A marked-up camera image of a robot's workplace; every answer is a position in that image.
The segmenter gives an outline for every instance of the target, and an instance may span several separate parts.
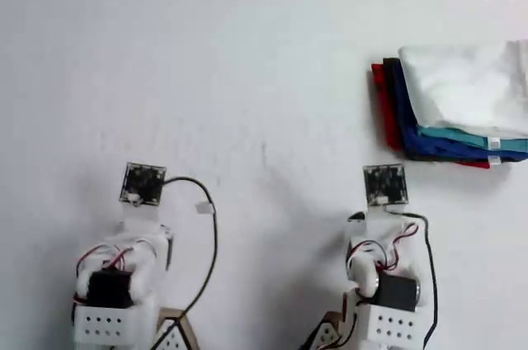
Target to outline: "black cable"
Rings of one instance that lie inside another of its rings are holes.
[[[414,214],[412,212],[391,211],[387,209],[387,206],[384,206],[384,210],[385,212],[392,214],[392,215],[407,216],[408,218],[415,218],[417,220],[421,220],[423,221],[425,225],[425,240],[426,240],[427,252],[429,253],[429,263],[431,264],[432,292],[433,292],[433,303],[434,303],[433,322],[432,322],[431,327],[429,328],[429,331],[427,331],[426,337],[423,340],[423,348],[425,348],[427,343],[429,342],[429,339],[432,336],[432,333],[435,331],[436,326],[438,325],[438,288],[436,286],[435,264],[432,260],[432,249],[431,249],[431,244],[429,243],[429,220],[423,215]]]
[[[201,190],[205,193],[205,197],[207,197],[207,201],[211,204],[213,207],[213,236],[214,236],[214,251],[213,251],[213,258],[211,260],[211,264],[209,267],[209,271],[207,272],[207,276],[205,277],[204,283],[202,284],[200,290],[196,294],[196,296],[193,298],[191,303],[182,311],[182,313],[177,317],[170,317],[166,318],[165,320],[169,319],[172,320],[173,323],[169,325],[165,333],[156,341],[156,343],[151,347],[151,350],[156,349],[162,342],[165,340],[165,338],[171,333],[171,331],[176,327],[181,319],[183,319],[188,313],[189,310],[193,308],[193,306],[196,304],[196,302],[201,298],[202,294],[205,291],[205,288],[207,287],[207,284],[209,284],[211,275],[213,274],[213,270],[215,269],[216,264],[216,257],[218,255],[218,226],[216,222],[216,206],[213,202],[213,198],[211,197],[209,191],[207,190],[207,187],[197,179],[191,178],[191,177],[173,177],[169,178],[167,181],[163,183],[163,186],[168,185],[169,183],[178,182],[178,181],[185,181],[185,182],[192,182],[196,184]]]

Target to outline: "stack of folded towels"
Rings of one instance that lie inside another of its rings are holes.
[[[481,168],[528,158],[528,40],[398,55],[372,65],[391,148]]]

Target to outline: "white table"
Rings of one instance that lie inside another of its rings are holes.
[[[127,161],[196,176],[219,260],[190,318],[204,350],[296,349],[348,288],[347,215],[385,148],[370,63],[401,45],[528,38],[528,0],[0,0],[0,347],[68,348],[75,258],[122,218]],[[431,350],[526,344],[528,164],[406,163],[440,292]],[[210,262],[174,185],[166,305]]]

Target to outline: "dark blue cloth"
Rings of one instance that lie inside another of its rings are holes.
[[[402,65],[399,59],[387,59],[384,60],[384,64],[388,64],[392,69],[396,116],[402,134],[403,147],[407,153],[411,155],[420,154],[424,156],[462,159],[487,159],[488,156],[499,156],[500,158],[509,158],[518,161],[528,158],[528,154],[522,152],[512,152],[508,150],[490,151],[474,148],[464,142],[418,134],[417,121],[409,100]]]

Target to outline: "teal towel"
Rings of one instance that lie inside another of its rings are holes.
[[[481,149],[488,149],[488,139],[480,135],[473,135],[457,129],[442,129],[438,127],[418,126],[418,134],[428,135],[435,138],[446,138],[448,140],[464,142],[467,145]],[[528,152],[528,140],[503,140],[499,150],[509,150],[512,152]]]

